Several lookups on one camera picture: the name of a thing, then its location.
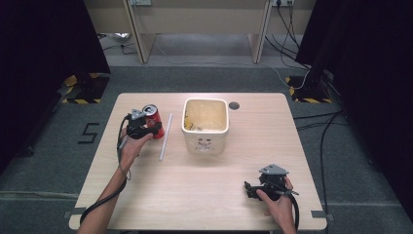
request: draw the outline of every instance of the wrist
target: wrist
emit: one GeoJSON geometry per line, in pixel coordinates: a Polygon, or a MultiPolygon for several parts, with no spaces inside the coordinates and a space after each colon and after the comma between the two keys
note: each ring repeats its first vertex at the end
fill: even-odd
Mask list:
{"type": "Polygon", "coordinates": [[[296,234],[297,233],[294,225],[281,226],[281,229],[282,229],[283,234],[296,234]]]}
{"type": "Polygon", "coordinates": [[[121,162],[121,163],[119,164],[119,168],[121,169],[121,171],[127,172],[127,171],[129,171],[129,170],[131,169],[131,166],[130,166],[130,164],[121,162]]]}
{"type": "Polygon", "coordinates": [[[120,174],[122,174],[123,176],[125,176],[127,179],[130,179],[131,176],[128,176],[128,174],[131,174],[131,170],[125,170],[122,168],[122,166],[119,164],[118,165],[118,169],[117,171],[120,172],[120,174]]]}
{"type": "Polygon", "coordinates": [[[134,161],[134,157],[128,156],[126,154],[122,154],[121,162],[119,165],[122,166],[123,170],[128,171],[131,168],[133,161],[134,161]]]}

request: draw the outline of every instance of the power outlet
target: power outlet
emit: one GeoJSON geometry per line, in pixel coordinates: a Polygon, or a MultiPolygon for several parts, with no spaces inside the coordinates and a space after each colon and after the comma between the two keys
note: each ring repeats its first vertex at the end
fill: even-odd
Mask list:
{"type": "MultiPolygon", "coordinates": [[[[273,7],[277,7],[277,1],[278,0],[273,0],[273,7]]],[[[294,0],[280,0],[282,4],[280,7],[289,7],[289,6],[294,6],[294,0]]]]}
{"type": "Polygon", "coordinates": [[[151,6],[151,0],[130,0],[132,6],[151,6]]]}

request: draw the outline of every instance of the red can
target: red can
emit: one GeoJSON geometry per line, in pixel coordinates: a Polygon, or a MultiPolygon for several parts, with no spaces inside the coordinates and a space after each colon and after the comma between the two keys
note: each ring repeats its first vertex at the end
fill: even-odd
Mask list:
{"type": "MultiPolygon", "coordinates": [[[[155,124],[157,122],[162,122],[161,116],[159,115],[158,107],[156,107],[154,104],[148,104],[148,105],[143,106],[142,111],[146,113],[145,120],[146,120],[146,126],[148,128],[155,127],[155,124]]],[[[154,138],[161,138],[164,136],[164,134],[165,134],[164,126],[162,126],[162,128],[158,131],[158,133],[154,135],[154,138]]]]}

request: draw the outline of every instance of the yellow black hazard tape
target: yellow black hazard tape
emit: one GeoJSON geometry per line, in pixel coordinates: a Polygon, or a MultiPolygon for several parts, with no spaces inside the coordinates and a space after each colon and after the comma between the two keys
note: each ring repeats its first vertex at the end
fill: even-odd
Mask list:
{"type": "Polygon", "coordinates": [[[100,103],[103,92],[109,81],[109,77],[98,77],[94,79],[94,86],[90,90],[83,90],[77,85],[72,84],[68,87],[65,98],[62,103],[75,104],[95,104],[100,103]]]}
{"type": "Polygon", "coordinates": [[[296,102],[308,102],[308,103],[331,103],[331,99],[325,95],[325,97],[300,97],[297,94],[298,90],[294,90],[293,84],[291,84],[291,79],[289,77],[285,78],[286,84],[291,87],[289,93],[292,100],[296,102]]]}

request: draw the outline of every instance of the black cable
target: black cable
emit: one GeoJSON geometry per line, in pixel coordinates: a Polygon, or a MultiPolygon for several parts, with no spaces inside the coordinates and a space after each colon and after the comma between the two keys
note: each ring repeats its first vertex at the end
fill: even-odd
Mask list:
{"type": "MultiPolygon", "coordinates": [[[[276,37],[274,36],[274,34],[271,34],[271,36],[273,36],[273,40],[274,40],[277,44],[279,44],[279,46],[282,47],[282,44],[277,41],[277,39],[276,39],[276,37]]],[[[284,49],[285,49],[286,51],[289,51],[289,52],[293,53],[294,55],[297,55],[297,52],[295,52],[295,51],[291,51],[291,50],[289,50],[288,48],[284,48],[284,49]]]]}
{"type": "Polygon", "coordinates": [[[103,33],[97,33],[97,38],[100,40],[100,39],[102,39],[102,38],[105,38],[106,37],[106,34],[103,34],[103,33]]]}
{"type": "Polygon", "coordinates": [[[297,38],[295,38],[295,32],[294,32],[294,23],[292,23],[292,15],[294,12],[294,7],[292,6],[291,2],[288,3],[288,10],[289,10],[289,25],[291,26],[291,31],[292,31],[292,36],[295,39],[295,44],[297,45],[298,50],[300,49],[300,45],[297,43],[297,38]]]}
{"type": "MultiPolygon", "coordinates": [[[[310,125],[305,125],[305,126],[301,126],[301,127],[297,127],[297,131],[303,131],[303,130],[308,130],[311,128],[316,128],[316,127],[321,127],[323,125],[325,125],[326,123],[313,123],[310,125]]],[[[331,123],[332,125],[341,125],[341,126],[349,126],[348,124],[341,124],[341,123],[331,123]]]]}
{"type": "Polygon", "coordinates": [[[122,183],[121,187],[118,188],[118,190],[116,190],[114,193],[110,194],[109,196],[103,198],[102,200],[99,200],[97,202],[95,202],[93,205],[91,205],[90,207],[88,207],[83,213],[82,216],[80,217],[80,223],[82,224],[83,220],[85,219],[85,217],[94,209],[96,209],[97,207],[107,203],[109,200],[111,200],[112,198],[118,196],[125,188],[125,186],[127,185],[127,180],[125,179],[124,183],[122,183]]]}
{"type": "Polygon", "coordinates": [[[103,51],[106,51],[106,50],[108,50],[108,49],[115,48],[115,47],[118,47],[118,45],[107,47],[107,48],[103,49],[103,51]]]}
{"type": "MultiPolygon", "coordinates": [[[[281,49],[278,48],[276,45],[274,45],[274,44],[270,41],[270,39],[268,39],[267,36],[265,36],[265,39],[268,41],[268,43],[270,43],[270,45],[271,45],[277,52],[280,52],[281,54],[289,57],[290,59],[295,60],[295,58],[293,58],[291,55],[285,53],[283,50],[281,50],[281,49]]],[[[298,62],[298,63],[299,63],[300,65],[304,66],[305,68],[285,64],[285,62],[284,62],[283,60],[282,60],[282,62],[284,63],[284,65],[289,66],[289,67],[293,67],[293,68],[297,68],[297,69],[303,69],[303,70],[310,70],[310,67],[306,66],[305,64],[299,63],[299,62],[298,62]]]]}
{"type": "Polygon", "coordinates": [[[291,32],[289,31],[289,27],[286,25],[286,22],[285,22],[285,20],[283,19],[282,13],[280,12],[280,8],[277,8],[277,11],[279,12],[280,18],[282,19],[282,22],[283,22],[283,24],[284,24],[284,26],[285,26],[287,36],[289,35],[289,37],[290,37],[291,40],[295,43],[295,45],[297,45],[297,47],[300,48],[300,45],[298,45],[297,40],[295,39],[294,36],[292,36],[291,32]]]}
{"type": "MultiPolygon", "coordinates": [[[[320,162],[320,167],[321,167],[321,184],[322,184],[322,195],[324,197],[324,210],[325,210],[325,214],[328,215],[328,206],[327,206],[327,194],[326,194],[326,189],[325,189],[325,180],[324,180],[324,162],[323,162],[323,158],[322,158],[322,146],[324,143],[324,137],[325,137],[325,133],[327,132],[328,127],[331,125],[331,123],[333,122],[333,120],[339,115],[341,114],[342,111],[339,111],[338,113],[336,113],[329,121],[327,126],[325,127],[324,131],[322,132],[322,136],[321,136],[321,143],[319,146],[319,162],[320,162]]],[[[325,233],[328,233],[328,223],[327,226],[325,227],[325,233]]]]}
{"type": "Polygon", "coordinates": [[[318,115],[311,115],[311,116],[302,116],[302,117],[295,117],[293,119],[309,119],[309,118],[317,118],[317,117],[322,117],[322,116],[328,116],[328,115],[335,115],[338,113],[341,113],[342,110],[332,112],[332,113],[326,113],[326,114],[318,114],[318,115]]]}
{"type": "MultiPolygon", "coordinates": [[[[124,127],[124,123],[125,121],[129,118],[130,114],[128,114],[121,123],[121,127],[118,133],[118,143],[117,143],[117,148],[119,147],[119,145],[121,144],[121,134],[122,134],[122,129],[124,127]]],[[[94,209],[96,209],[97,207],[107,203],[108,201],[110,201],[111,199],[113,199],[114,197],[118,196],[125,188],[125,186],[127,185],[127,178],[125,178],[125,181],[122,183],[121,187],[118,188],[115,192],[113,192],[112,194],[110,194],[109,196],[95,202],[93,205],[91,205],[90,207],[88,207],[83,213],[82,216],[80,217],[80,223],[82,224],[83,220],[85,219],[85,217],[94,209]]]]}
{"type": "Polygon", "coordinates": [[[121,45],[121,48],[122,48],[122,54],[124,54],[124,55],[137,54],[137,52],[129,52],[129,53],[125,53],[125,47],[127,47],[127,46],[125,46],[125,45],[121,45]]]}
{"type": "Polygon", "coordinates": [[[284,64],[284,65],[286,65],[286,66],[288,66],[286,63],[285,63],[285,61],[283,60],[283,58],[282,58],[282,54],[283,54],[283,49],[285,48],[285,42],[286,42],[286,39],[288,38],[288,35],[285,35],[285,39],[284,39],[284,41],[283,41],[283,43],[282,43],[282,53],[280,54],[280,57],[281,57],[281,59],[282,59],[282,63],[284,64]]]}
{"type": "Polygon", "coordinates": [[[298,209],[298,203],[297,203],[297,200],[295,200],[295,197],[292,196],[292,194],[289,194],[288,197],[289,199],[291,199],[291,203],[294,207],[294,213],[295,213],[294,226],[295,226],[295,230],[298,231],[298,226],[300,224],[300,211],[298,209]]]}

